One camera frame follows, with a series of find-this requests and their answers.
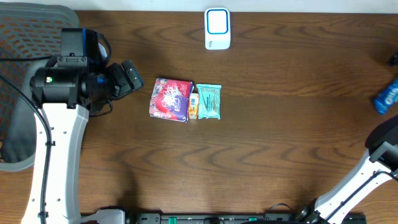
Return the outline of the blue cookie packet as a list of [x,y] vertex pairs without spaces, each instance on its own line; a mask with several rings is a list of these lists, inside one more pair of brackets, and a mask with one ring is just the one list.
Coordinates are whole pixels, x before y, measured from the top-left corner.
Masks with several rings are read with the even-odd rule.
[[373,100],[376,111],[384,115],[397,103],[397,79],[395,79],[385,90],[380,92]]

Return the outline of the red purple snack packet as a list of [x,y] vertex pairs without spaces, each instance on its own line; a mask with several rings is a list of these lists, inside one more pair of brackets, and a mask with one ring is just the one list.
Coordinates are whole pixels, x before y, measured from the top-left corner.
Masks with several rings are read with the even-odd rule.
[[150,99],[151,117],[187,122],[189,97],[193,83],[181,80],[158,78]]

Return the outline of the small orange box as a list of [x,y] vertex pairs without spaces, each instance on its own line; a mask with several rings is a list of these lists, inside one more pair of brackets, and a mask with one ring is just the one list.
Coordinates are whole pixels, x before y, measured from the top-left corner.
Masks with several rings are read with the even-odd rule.
[[198,118],[198,105],[199,105],[199,94],[192,93],[189,98],[188,106],[188,118],[197,119]]

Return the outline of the teal snack packet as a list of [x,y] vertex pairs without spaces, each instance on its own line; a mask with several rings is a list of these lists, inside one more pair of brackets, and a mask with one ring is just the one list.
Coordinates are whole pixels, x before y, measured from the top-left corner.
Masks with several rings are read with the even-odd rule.
[[199,105],[199,119],[221,119],[221,85],[197,84]]

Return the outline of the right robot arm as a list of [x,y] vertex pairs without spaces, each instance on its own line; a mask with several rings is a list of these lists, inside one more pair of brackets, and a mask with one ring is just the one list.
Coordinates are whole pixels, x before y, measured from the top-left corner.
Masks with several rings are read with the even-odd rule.
[[378,125],[365,142],[355,167],[326,194],[295,217],[301,223],[342,223],[347,214],[374,189],[397,180],[397,116]]

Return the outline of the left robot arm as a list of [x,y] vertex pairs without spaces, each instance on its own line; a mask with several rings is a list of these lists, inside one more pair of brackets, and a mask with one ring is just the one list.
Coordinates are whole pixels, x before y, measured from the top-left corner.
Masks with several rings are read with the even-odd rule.
[[131,61],[110,63],[103,34],[65,28],[61,52],[30,79],[37,128],[34,173],[23,223],[82,223],[78,175],[88,120],[143,87]]

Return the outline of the grey plastic mesh basket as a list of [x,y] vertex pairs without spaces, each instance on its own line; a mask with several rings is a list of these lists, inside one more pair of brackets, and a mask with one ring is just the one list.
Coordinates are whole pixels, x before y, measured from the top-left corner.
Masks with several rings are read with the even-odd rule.
[[1,3],[1,170],[15,172],[34,163],[34,112],[16,93],[31,97],[29,81],[47,57],[59,55],[61,30],[79,27],[77,14],[65,6]]

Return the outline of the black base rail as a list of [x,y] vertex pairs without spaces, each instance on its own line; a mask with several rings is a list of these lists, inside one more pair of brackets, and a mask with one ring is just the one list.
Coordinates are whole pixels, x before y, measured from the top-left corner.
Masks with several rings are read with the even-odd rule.
[[83,215],[81,223],[125,224],[240,224],[240,223],[298,223],[291,212],[265,214],[164,214],[132,213],[120,208],[98,210]]

